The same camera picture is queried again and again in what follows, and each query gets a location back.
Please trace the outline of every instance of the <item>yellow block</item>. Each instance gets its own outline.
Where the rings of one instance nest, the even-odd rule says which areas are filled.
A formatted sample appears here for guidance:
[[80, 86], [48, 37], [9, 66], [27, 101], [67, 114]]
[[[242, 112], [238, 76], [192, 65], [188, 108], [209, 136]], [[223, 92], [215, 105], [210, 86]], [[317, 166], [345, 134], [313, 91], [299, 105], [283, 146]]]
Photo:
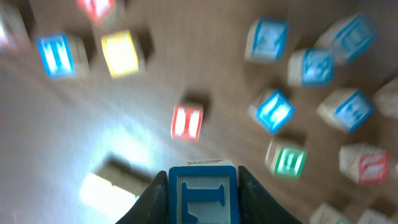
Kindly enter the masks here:
[[102, 37], [102, 49], [112, 78], [139, 71], [139, 59], [128, 30]]

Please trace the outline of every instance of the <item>red block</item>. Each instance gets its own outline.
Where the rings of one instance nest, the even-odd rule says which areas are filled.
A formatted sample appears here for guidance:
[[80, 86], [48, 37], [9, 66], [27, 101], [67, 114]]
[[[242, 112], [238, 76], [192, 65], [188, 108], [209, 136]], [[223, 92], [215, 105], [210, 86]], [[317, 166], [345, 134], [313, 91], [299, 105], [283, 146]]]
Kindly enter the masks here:
[[388, 154], [362, 156], [359, 162], [359, 182], [380, 182], [387, 177]]
[[115, 0], [77, 0], [81, 9], [96, 23], [101, 23], [115, 8]]
[[173, 114], [172, 138], [198, 141], [202, 119], [203, 107], [177, 105]]

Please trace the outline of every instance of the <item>toy block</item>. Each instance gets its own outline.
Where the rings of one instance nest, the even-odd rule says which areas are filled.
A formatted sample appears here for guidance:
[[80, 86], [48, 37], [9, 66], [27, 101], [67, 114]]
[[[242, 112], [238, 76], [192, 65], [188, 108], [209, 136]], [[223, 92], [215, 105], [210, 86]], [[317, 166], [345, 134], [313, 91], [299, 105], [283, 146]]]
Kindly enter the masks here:
[[190, 104], [175, 106], [171, 128], [172, 138], [198, 141], [202, 120], [202, 105]]
[[295, 51], [289, 59], [288, 83], [293, 86], [320, 86], [333, 77], [333, 54], [325, 49]]
[[373, 42], [376, 31], [364, 14], [337, 21], [316, 42], [315, 46], [331, 49], [335, 63], [343, 64], [364, 52]]
[[238, 182], [227, 160], [189, 161], [169, 170], [170, 224], [238, 224]]
[[249, 115], [271, 134], [275, 134], [293, 116], [294, 107], [280, 90], [269, 89], [249, 107]]
[[362, 124], [373, 110], [373, 105], [362, 91], [340, 88], [321, 103], [318, 114], [330, 126], [350, 133]]
[[30, 39], [19, 10], [0, 2], [0, 52], [17, 53], [30, 48]]
[[76, 3], [96, 25], [116, 21], [125, 8], [123, 0], [76, 0]]
[[387, 216], [377, 211], [366, 209], [357, 224], [391, 224]]
[[337, 209], [322, 203], [310, 217], [310, 224], [350, 224], [351, 222]]
[[383, 86], [374, 95], [376, 108], [386, 117], [398, 119], [398, 79]]
[[287, 21], [259, 19], [253, 22], [246, 41], [245, 60], [272, 62], [285, 50]]
[[50, 79], [84, 76], [90, 72], [85, 46], [79, 37], [47, 35], [37, 39], [37, 47]]
[[342, 146], [339, 151], [340, 172], [357, 184], [385, 180], [388, 160], [386, 151], [366, 143]]
[[306, 158], [307, 153], [296, 143], [273, 139], [269, 143], [265, 165], [272, 175], [299, 178]]
[[112, 78], [143, 71], [145, 62], [138, 38], [128, 30], [106, 35], [102, 48]]

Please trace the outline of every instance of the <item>green block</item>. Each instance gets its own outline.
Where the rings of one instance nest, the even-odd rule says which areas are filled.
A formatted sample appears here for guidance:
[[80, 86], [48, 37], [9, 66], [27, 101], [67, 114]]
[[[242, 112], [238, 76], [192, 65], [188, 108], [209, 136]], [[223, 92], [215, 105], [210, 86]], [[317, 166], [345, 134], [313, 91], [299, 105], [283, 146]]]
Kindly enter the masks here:
[[285, 147], [278, 155], [275, 165], [275, 175], [286, 175], [293, 178], [299, 178], [303, 171], [307, 153], [298, 149]]

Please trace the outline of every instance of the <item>blue block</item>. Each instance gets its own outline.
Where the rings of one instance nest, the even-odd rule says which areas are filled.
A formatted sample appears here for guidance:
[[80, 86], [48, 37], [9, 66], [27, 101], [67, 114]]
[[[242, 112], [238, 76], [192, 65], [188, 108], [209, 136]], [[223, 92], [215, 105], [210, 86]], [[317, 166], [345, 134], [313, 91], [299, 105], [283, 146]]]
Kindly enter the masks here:
[[369, 19], [359, 14], [346, 27], [341, 29], [333, 41], [333, 48], [339, 49], [338, 54], [344, 55], [347, 61], [354, 59], [365, 51], [376, 37]]
[[363, 123], [374, 111], [374, 107], [365, 94], [355, 92], [348, 100], [336, 109], [335, 118], [349, 132]]
[[285, 49], [288, 23], [260, 19], [254, 34], [252, 58], [279, 60]]
[[303, 58], [302, 85], [327, 85], [333, 78], [333, 54], [330, 50], [308, 49]]
[[255, 118], [271, 133], [275, 134], [294, 114], [289, 100], [276, 90], [258, 107]]
[[235, 167], [188, 164], [171, 168], [169, 212], [171, 224], [240, 223]]
[[65, 34], [40, 37], [37, 39], [37, 47], [49, 78], [74, 76], [75, 66]]

